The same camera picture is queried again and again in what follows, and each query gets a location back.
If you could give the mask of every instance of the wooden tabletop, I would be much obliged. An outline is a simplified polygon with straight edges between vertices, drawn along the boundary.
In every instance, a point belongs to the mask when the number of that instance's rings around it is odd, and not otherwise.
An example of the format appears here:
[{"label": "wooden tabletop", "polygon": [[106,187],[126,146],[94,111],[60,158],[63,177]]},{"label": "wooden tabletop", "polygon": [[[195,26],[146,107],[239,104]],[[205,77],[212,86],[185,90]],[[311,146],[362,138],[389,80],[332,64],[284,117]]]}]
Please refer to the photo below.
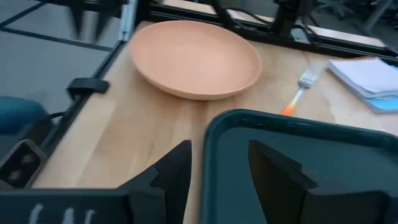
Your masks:
[{"label": "wooden tabletop", "polygon": [[[139,29],[149,24],[143,22]],[[192,181],[184,219],[185,223],[198,223],[207,124],[217,114],[234,108],[279,113],[294,96],[297,80],[309,66],[323,71],[304,93],[294,116],[398,135],[398,115],[373,114],[324,70],[331,57],[250,43],[262,60],[260,79],[248,91],[219,101],[184,100],[161,92],[141,78],[124,48],[104,78],[110,82],[107,94],[91,96],[34,187],[114,188],[184,139],[191,139]]]}]

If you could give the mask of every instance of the silver fork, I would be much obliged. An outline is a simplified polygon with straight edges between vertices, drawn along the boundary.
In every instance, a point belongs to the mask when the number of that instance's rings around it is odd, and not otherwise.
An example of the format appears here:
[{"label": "silver fork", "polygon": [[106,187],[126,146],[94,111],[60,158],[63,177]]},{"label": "silver fork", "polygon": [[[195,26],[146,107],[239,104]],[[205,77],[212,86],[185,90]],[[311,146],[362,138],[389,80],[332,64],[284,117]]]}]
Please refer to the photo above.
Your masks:
[{"label": "silver fork", "polygon": [[285,116],[291,116],[293,114],[293,110],[296,106],[296,103],[298,102],[300,97],[303,95],[304,90],[310,88],[313,85],[313,83],[315,82],[315,80],[317,80],[317,78],[318,78],[318,75],[315,74],[311,70],[311,68],[307,69],[303,73],[303,75],[301,75],[300,79],[298,80],[298,85],[300,88],[298,89],[293,100],[280,113]]}]

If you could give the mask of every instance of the green tray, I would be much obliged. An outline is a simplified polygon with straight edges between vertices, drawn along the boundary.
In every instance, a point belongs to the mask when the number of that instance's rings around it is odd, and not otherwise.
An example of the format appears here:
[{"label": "green tray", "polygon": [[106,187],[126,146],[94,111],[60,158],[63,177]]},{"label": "green tray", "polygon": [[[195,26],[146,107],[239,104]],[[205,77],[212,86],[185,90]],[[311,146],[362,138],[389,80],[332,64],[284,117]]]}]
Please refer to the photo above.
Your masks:
[{"label": "green tray", "polygon": [[231,110],[213,119],[205,134],[201,224],[266,223],[248,161],[256,139],[304,168],[356,190],[398,195],[398,138],[380,131]]}]

